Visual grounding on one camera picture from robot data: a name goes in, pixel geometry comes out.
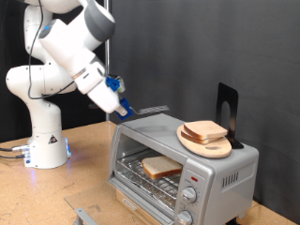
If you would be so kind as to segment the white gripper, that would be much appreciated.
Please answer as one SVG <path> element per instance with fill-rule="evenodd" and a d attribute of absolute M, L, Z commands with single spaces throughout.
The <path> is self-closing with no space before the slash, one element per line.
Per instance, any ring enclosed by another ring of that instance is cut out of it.
<path fill-rule="evenodd" d="M 106 113 L 117 111 L 121 116 L 128 114 L 128 111 L 119 103 L 117 94 L 102 81 L 87 93 L 95 104 Z"/>

